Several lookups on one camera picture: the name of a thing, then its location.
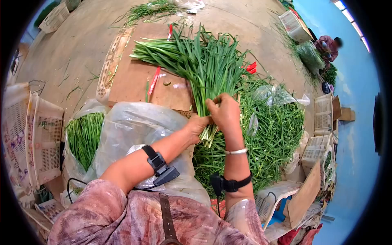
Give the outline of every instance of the green vegetable bundle in bag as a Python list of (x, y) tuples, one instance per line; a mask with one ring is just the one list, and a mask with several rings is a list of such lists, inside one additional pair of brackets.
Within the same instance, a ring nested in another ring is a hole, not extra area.
[(297, 53), (311, 73), (318, 74), (318, 70), (325, 67), (320, 53), (311, 42), (304, 42), (298, 45)]

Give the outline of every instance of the forearm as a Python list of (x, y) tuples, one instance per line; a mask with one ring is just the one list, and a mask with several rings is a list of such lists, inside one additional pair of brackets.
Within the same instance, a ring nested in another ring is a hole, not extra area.
[[(241, 128), (225, 134), (226, 150), (237, 151), (244, 149)], [(227, 180), (241, 181), (250, 175), (249, 163), (246, 154), (227, 155), (225, 160), (225, 170), (223, 176)], [(242, 199), (254, 199), (252, 182), (241, 187), (236, 192), (226, 192), (226, 208), (230, 209), (235, 203)]]
[[(189, 132), (181, 129), (154, 142), (151, 147), (162, 155), (166, 164), (169, 164), (190, 145)], [(154, 175), (147, 158), (144, 150), (137, 150), (110, 165), (100, 179), (113, 182), (127, 194), (137, 183)]]

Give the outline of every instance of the blue wall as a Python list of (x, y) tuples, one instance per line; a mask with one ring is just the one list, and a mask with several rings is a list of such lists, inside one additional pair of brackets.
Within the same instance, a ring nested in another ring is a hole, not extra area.
[(371, 53), (333, 3), (296, 0), (294, 6), (317, 37), (338, 36), (344, 42), (333, 62), (338, 69), (334, 94), (339, 95), (342, 107), (355, 110), (356, 120), (339, 125), (336, 192), (325, 213), (335, 220), (322, 220), (323, 228), (313, 243), (342, 244), (361, 216), (377, 176), (379, 157), (373, 140), (374, 96), (379, 92), (377, 69)]
[(27, 26), (27, 29), (25, 33), (23, 34), (22, 38), (20, 39), (20, 42), (22, 43), (27, 43), (31, 45), (33, 43), (33, 40), (37, 37), (38, 33), (41, 31), (38, 27), (34, 27), (34, 22), (38, 18), (38, 15), (42, 12), (46, 6), (48, 6), (52, 2), (59, 2), (60, 0), (46, 0), (43, 5), (40, 7), (40, 9), (35, 13), (33, 16), (32, 20), (30, 21), (29, 25)]

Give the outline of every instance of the woman's right hand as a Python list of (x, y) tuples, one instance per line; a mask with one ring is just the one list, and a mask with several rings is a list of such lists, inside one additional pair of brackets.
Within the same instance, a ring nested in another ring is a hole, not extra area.
[(224, 135), (233, 131), (241, 131), (240, 104), (229, 94), (222, 93), (214, 100), (206, 99), (205, 104), (211, 112), (212, 120)]

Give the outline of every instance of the cardboard sheet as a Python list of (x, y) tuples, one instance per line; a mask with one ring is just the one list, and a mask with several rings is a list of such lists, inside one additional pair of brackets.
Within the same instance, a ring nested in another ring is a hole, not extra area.
[[(167, 24), (141, 23), (136, 27), (127, 47), (122, 54), (122, 58), (117, 67), (117, 72), (113, 78), (113, 85), (109, 95), (109, 106), (117, 102), (145, 102), (146, 83), (152, 83), (156, 72), (156, 66), (145, 63), (141, 60), (129, 57), (136, 41), (145, 41), (142, 38), (167, 38), (169, 27)], [(189, 82), (184, 78), (171, 74), (161, 69), (160, 77), (155, 84), (153, 93), (149, 97), (149, 102), (162, 105), (176, 110), (184, 115), (196, 113), (196, 106), (192, 97)]]
[(305, 182), (287, 205), (291, 228), (294, 229), (304, 217), (320, 190), (320, 162), (312, 167)]

